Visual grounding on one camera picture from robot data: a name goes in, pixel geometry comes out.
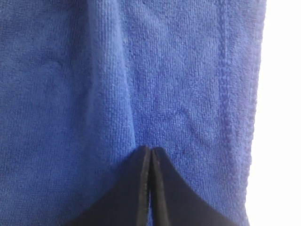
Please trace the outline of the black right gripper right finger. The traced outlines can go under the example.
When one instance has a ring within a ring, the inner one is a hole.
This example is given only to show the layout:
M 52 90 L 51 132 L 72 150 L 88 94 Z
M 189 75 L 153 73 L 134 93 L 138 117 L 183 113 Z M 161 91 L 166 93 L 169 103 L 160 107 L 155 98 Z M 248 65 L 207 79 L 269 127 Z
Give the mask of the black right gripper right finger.
M 171 163 L 163 148 L 151 150 L 150 196 L 155 226 L 235 226 L 199 197 Z

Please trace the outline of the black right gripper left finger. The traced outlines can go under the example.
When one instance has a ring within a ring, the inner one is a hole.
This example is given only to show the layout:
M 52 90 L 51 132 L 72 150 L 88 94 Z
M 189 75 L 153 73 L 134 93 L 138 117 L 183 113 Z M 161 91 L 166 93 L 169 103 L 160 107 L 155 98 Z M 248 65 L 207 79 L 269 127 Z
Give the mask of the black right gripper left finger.
M 67 226 L 146 226 L 149 211 L 151 150 L 139 147 L 128 168 L 99 201 L 66 223 Z

